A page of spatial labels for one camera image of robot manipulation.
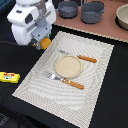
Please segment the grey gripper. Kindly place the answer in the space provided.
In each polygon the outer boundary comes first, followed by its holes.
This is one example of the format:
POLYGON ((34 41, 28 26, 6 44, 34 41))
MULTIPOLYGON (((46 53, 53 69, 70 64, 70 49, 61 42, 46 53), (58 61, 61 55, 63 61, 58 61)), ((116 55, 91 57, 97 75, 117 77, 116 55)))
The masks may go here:
POLYGON ((40 46, 40 42, 44 38, 50 39, 52 26, 45 19, 38 21, 36 25, 37 28, 32 32, 33 38, 31 40, 31 43, 37 49, 42 49, 40 46))

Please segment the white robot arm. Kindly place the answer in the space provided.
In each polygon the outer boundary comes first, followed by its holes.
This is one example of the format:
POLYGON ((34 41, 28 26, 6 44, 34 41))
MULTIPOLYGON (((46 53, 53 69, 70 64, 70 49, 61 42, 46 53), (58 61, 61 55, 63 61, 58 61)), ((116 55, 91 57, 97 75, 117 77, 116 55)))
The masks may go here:
POLYGON ((18 45, 40 49, 40 42, 50 37, 56 12, 52 0, 16 0, 7 19, 18 45))

